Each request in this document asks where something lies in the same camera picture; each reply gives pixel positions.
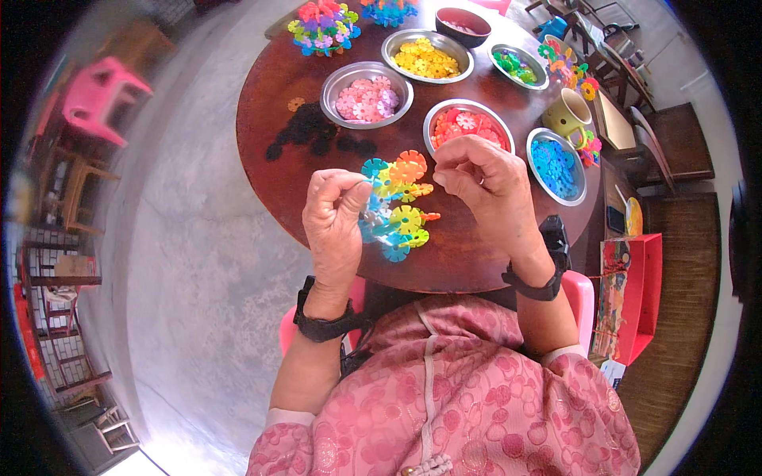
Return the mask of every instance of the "cell phone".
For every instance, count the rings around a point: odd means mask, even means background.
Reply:
[[[606,222],[611,230],[624,235],[624,213],[609,205],[606,207]]]

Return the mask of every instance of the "woman's hand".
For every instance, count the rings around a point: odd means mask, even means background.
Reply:
[[[434,161],[434,181],[466,203],[486,241],[512,260],[544,248],[523,160],[468,135],[445,142]]]
[[[344,314],[363,251],[357,218],[373,189],[363,180],[362,174],[339,168],[312,174],[302,212],[315,266],[315,285],[304,311],[309,317]]]

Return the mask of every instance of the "woman's right hand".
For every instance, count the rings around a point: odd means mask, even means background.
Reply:
[[[512,260],[545,247],[523,160],[482,137],[468,135],[442,144],[434,161],[434,181],[466,203],[487,242]]]

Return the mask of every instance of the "woman's left hand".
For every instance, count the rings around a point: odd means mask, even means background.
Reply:
[[[321,296],[325,304],[335,302],[336,306],[341,305],[336,318],[343,314],[349,289],[360,266],[363,239],[357,218],[373,189],[364,180],[362,174],[339,168],[315,172],[309,182],[307,204],[302,212],[302,223],[315,265],[315,285],[310,297],[314,293]],[[328,309],[316,311],[334,314]],[[310,317],[335,318],[329,315]]]

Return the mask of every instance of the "mug handle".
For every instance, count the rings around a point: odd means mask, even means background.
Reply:
[[[580,136],[581,136],[581,138],[582,138],[582,142],[580,142],[580,143],[578,143],[578,144],[575,144],[575,143],[572,141],[572,134],[573,134],[575,131],[579,131],[579,133],[580,133]],[[570,144],[571,144],[571,145],[572,145],[572,146],[573,146],[575,149],[577,149],[577,150],[582,150],[582,149],[584,149],[585,147],[587,147],[587,145],[588,145],[588,137],[587,137],[587,135],[586,135],[586,134],[585,134],[585,132],[584,132],[584,127],[583,127],[583,126],[577,126],[577,128],[576,128],[576,129],[574,129],[573,131],[571,131],[571,133],[570,133],[568,136],[566,136],[566,140],[568,140],[568,141],[569,141],[569,143],[570,143]]]

